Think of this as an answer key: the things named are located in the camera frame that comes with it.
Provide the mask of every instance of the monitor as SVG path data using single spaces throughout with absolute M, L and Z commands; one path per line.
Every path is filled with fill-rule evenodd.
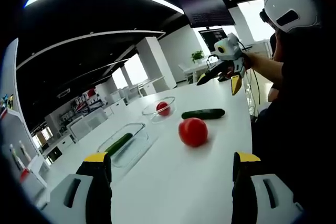
M 199 34 L 203 38 L 211 54 L 215 53 L 215 43 L 221 39 L 227 38 L 225 32 L 221 28 L 199 31 Z
M 190 26 L 231 26 L 235 22 L 223 0 L 180 0 Z

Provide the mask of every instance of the white table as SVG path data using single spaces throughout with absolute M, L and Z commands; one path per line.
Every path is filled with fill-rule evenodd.
M 212 63 L 217 61 L 217 58 L 211 57 L 209 60 L 210 60 L 210 64 L 212 64 Z M 205 69 L 208 68 L 208 64 L 206 62 L 207 62 L 207 57 L 206 57 L 206 59 L 203 59 L 201 63 L 194 63 L 193 65 L 184 69 L 183 73 L 184 74 L 192 73 L 193 74 L 193 83 L 195 83 L 195 82 L 197 82 L 197 71 L 205 70 Z
M 142 109 L 168 95 L 176 97 L 175 113 L 162 123 L 148 123 Z M 205 108 L 223 108 L 226 114 L 206 121 L 206 145 L 189 148 L 178 135 L 181 113 Z M 67 174 L 75 173 L 88 154 L 126 123 L 145 122 L 149 137 L 159 138 L 123 180 L 112 185 L 113 223 L 230 223 L 234 152 L 252 151 L 243 89 L 232 96 L 229 82 L 211 80 L 202 86 L 192 84 L 140 98 L 126 111 L 70 146 L 51 166 L 48 186 L 52 189 Z

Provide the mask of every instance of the cucumber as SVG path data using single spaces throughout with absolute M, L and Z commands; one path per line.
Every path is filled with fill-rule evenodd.
M 182 113 L 182 118 L 199 118 L 206 119 L 218 119 L 225 115 L 225 110 L 222 109 L 207 109 L 207 110 L 194 110 Z
M 116 153 L 129 139 L 133 137 L 132 133 L 126 133 L 120 139 L 118 139 L 115 143 L 113 143 L 110 147 L 108 147 L 105 152 L 108 153 L 109 156 L 112 156 Z

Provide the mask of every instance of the red tomato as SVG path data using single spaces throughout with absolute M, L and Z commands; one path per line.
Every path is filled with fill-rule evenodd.
M 164 107 L 167 107 L 168 103 L 166 102 L 160 102 L 157 106 L 156 106 L 156 111 L 163 109 Z M 167 107 L 165 110 L 158 112 L 159 115 L 162 116 L 167 116 L 170 113 L 170 107 Z
M 198 118 L 188 118 L 179 124 L 178 134 L 183 143 L 191 147 L 199 147 L 206 143 L 208 129 Z

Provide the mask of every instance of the glass bowl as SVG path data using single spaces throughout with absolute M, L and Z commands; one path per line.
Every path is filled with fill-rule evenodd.
M 105 152 L 108 147 L 127 133 L 133 136 L 111 156 L 111 164 L 114 167 L 126 167 L 134 160 L 138 161 L 151 146 L 148 135 L 144 130 L 144 123 L 129 123 L 115 132 L 109 139 L 101 144 L 97 152 Z
M 156 107 L 160 102 L 166 102 L 167 105 L 159 110 Z M 156 100 L 142 110 L 142 114 L 146 116 L 153 123 L 159 123 L 169 118 L 176 110 L 175 97 L 165 97 Z

